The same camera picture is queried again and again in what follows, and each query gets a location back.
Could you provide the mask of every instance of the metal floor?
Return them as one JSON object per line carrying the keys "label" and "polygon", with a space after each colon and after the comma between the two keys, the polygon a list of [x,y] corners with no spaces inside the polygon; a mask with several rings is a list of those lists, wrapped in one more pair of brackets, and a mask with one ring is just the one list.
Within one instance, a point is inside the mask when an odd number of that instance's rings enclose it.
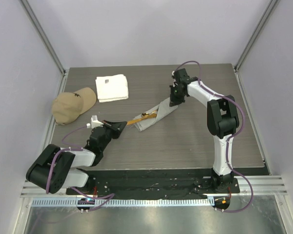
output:
{"label": "metal floor", "polygon": [[[230,209],[242,208],[248,201],[248,196],[232,197]],[[211,206],[116,207],[83,214],[76,211],[75,207],[32,207],[24,233],[286,234],[275,198],[268,195],[255,196],[252,205],[237,214],[216,212]]]}
{"label": "metal floor", "polygon": [[[124,74],[128,80],[129,99],[106,103],[97,101],[75,122],[56,126],[52,143],[64,146],[62,137],[85,126],[92,115],[98,115],[99,120],[128,121],[159,104],[169,97],[171,71],[175,68],[176,65],[71,68],[65,92],[74,92],[84,87],[90,87],[96,92],[97,76]],[[197,65],[186,65],[185,68],[190,76],[198,76]],[[246,127],[233,141],[233,166],[263,167],[232,65],[202,65],[202,81],[218,93],[233,95],[246,113]],[[188,97],[177,110],[143,132],[134,126],[126,127],[118,140],[109,143],[103,160],[91,170],[211,168],[214,162],[214,142],[206,122],[206,108]],[[89,129],[82,129],[66,140],[85,146],[89,135]]]}

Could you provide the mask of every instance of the white wall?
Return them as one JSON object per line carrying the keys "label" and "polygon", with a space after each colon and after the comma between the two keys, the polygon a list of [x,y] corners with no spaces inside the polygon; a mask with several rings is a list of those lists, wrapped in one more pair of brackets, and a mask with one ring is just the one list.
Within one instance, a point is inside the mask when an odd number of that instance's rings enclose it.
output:
{"label": "white wall", "polygon": [[0,1],[0,234],[15,224],[61,74],[17,0]]}
{"label": "white wall", "polygon": [[242,65],[246,89],[272,172],[293,202],[293,0],[282,0]]}
{"label": "white wall", "polygon": [[29,0],[66,67],[237,63],[269,0]]}

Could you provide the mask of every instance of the white towel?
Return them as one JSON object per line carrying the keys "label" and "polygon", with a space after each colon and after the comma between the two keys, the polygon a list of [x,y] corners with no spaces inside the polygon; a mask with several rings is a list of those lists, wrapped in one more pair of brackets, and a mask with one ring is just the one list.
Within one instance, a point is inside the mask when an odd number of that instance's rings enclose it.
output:
{"label": "white towel", "polygon": [[97,77],[96,85],[99,102],[128,99],[128,83],[123,74]]}

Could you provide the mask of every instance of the folded towel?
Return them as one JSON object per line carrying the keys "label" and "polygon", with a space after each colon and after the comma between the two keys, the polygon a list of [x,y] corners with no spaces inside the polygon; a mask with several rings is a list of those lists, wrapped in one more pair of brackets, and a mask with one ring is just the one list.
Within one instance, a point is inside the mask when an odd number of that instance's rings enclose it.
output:
{"label": "folded towel", "polygon": [[128,83],[123,74],[97,77],[96,85],[99,102],[128,99]]}
{"label": "folded towel", "polygon": [[[147,113],[151,113],[158,109],[157,116],[155,118],[148,118],[148,119],[144,119],[144,120],[141,120],[140,122],[135,123],[134,125],[139,130],[139,132],[152,126],[153,124],[160,121],[162,118],[164,118],[165,116],[167,116],[168,114],[170,114],[171,112],[177,109],[178,106],[170,107],[169,103],[170,103],[170,98],[167,98],[164,101],[162,101],[159,105],[154,106],[152,109],[149,109]],[[138,119],[141,117],[142,115],[138,115],[134,119]]]}

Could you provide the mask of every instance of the cap brim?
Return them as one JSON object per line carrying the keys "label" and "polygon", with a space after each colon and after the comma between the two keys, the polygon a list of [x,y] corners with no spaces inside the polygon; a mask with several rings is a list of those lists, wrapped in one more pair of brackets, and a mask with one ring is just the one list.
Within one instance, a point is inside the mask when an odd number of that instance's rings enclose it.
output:
{"label": "cap brim", "polygon": [[75,94],[79,94],[83,101],[83,108],[80,114],[85,113],[87,110],[89,110],[97,101],[97,96],[94,93],[94,91],[90,88],[83,88],[80,90],[77,90],[76,92],[74,92]]}

